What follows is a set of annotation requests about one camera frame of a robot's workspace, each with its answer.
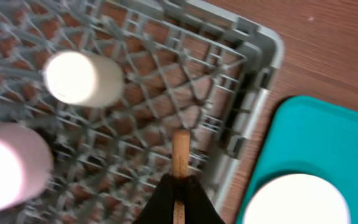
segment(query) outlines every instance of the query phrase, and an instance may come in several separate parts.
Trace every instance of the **black object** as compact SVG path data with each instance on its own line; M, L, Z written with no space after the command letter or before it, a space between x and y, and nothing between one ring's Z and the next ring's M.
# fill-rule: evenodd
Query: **black object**
M175 199L185 204L186 224L224 224L195 176L176 180L168 174L133 224L172 224Z

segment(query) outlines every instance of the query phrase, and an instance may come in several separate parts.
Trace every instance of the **gray plastic dish rack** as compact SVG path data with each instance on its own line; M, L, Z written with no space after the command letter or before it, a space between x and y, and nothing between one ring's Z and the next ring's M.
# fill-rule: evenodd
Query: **gray plastic dish rack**
M42 65L65 49L117 61L120 102L52 98ZM36 129L55 156L47 190L0 223L133 222L170 171L177 128L219 211L282 59L274 31L203 1L0 0L0 123Z

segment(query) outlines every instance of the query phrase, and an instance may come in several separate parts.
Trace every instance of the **wooden surface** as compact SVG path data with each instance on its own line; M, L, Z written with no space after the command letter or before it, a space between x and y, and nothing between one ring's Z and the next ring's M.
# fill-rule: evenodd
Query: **wooden surface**
M285 59L222 209L233 223L276 107L310 95L358 111L358 1L212 0L277 31Z
M172 140L172 174L177 179L188 175L190 157L190 132L176 130ZM185 205L176 200L173 207L173 224L185 224Z

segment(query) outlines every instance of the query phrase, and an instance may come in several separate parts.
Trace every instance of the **pink cup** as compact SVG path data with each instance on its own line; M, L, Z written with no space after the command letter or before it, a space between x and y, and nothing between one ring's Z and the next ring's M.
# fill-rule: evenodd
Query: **pink cup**
M35 131L15 123L0 124L0 210L41 194L53 159Z

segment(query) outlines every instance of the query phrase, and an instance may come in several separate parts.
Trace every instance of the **teal plastic tray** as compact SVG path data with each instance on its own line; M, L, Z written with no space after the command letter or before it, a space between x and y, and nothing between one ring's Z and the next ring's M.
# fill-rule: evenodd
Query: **teal plastic tray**
M289 173L322 177L345 197L358 224L358 113L308 96L279 107L259 157L237 224L255 192Z

